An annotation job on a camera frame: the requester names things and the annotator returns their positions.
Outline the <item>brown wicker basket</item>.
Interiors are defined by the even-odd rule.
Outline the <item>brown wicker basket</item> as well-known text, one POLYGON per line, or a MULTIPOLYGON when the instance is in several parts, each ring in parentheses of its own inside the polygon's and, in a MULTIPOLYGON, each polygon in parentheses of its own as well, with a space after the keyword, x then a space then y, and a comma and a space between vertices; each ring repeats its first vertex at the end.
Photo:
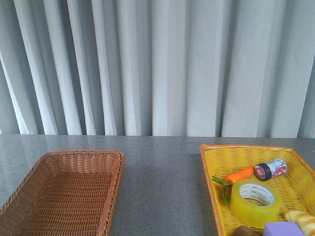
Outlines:
POLYGON ((124 164, 117 150, 43 155, 3 205, 1 235, 109 235, 124 164))

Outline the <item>toy bread loaf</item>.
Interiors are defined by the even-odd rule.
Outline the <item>toy bread loaf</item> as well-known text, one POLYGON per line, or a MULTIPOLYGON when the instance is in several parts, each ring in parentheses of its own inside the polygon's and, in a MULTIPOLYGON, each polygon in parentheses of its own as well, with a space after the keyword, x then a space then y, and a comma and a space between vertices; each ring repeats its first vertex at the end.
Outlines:
POLYGON ((284 214, 284 219, 294 222, 306 236, 315 235, 315 217, 305 211, 288 210, 284 214))

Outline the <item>small jar with black lid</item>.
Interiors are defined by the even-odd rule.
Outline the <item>small jar with black lid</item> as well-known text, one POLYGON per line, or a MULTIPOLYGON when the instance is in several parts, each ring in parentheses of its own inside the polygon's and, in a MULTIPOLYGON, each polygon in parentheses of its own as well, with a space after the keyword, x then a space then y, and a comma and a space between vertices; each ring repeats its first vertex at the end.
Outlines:
POLYGON ((256 177, 261 181, 267 181, 274 177, 285 175, 288 171, 286 162, 281 158, 259 163, 254 168, 256 177))

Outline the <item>orange toy carrot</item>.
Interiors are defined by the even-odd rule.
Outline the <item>orange toy carrot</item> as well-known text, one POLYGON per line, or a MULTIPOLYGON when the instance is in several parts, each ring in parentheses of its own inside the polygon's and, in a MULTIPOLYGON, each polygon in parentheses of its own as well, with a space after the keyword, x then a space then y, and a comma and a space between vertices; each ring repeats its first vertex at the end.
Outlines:
POLYGON ((225 178, 219 178, 216 176, 212 176, 212 180, 222 184, 223 189, 221 191, 222 198, 226 204, 229 204, 230 199, 226 194, 226 190, 232 188, 232 186, 239 180, 248 179, 254 174, 254 166, 245 167, 237 172, 233 172, 228 174, 225 178))

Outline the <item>purple foam block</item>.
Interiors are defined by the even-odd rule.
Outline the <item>purple foam block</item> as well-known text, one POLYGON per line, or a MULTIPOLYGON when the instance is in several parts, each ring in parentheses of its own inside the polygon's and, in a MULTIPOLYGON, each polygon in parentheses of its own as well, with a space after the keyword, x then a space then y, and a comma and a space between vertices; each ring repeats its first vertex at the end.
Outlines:
POLYGON ((304 236, 305 234, 294 222, 266 223, 263 236, 304 236))

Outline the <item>grey pleated curtain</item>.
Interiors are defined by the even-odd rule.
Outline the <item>grey pleated curtain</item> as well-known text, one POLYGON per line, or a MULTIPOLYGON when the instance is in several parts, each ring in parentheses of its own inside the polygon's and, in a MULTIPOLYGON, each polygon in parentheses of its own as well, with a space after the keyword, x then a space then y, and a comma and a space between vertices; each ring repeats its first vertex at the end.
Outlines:
POLYGON ((2 134, 313 138, 312 0, 3 0, 2 134))

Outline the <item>yellow tape roll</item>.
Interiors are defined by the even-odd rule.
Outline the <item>yellow tape roll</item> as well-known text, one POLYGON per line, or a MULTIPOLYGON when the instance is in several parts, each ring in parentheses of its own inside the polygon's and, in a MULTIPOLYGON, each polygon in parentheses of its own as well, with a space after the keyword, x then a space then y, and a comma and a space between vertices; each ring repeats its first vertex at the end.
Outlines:
POLYGON ((277 190, 259 180, 242 179, 232 186, 229 208, 242 223, 263 228, 276 222, 282 206, 277 190))

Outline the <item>brown round toy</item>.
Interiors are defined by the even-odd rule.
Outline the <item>brown round toy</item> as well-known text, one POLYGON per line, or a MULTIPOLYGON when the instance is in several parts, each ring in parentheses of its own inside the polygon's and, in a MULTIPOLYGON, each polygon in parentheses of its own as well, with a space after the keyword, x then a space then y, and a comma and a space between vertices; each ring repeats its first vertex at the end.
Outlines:
POLYGON ((260 232, 256 232, 249 227, 239 226, 236 228, 232 234, 232 236, 260 236, 260 232))

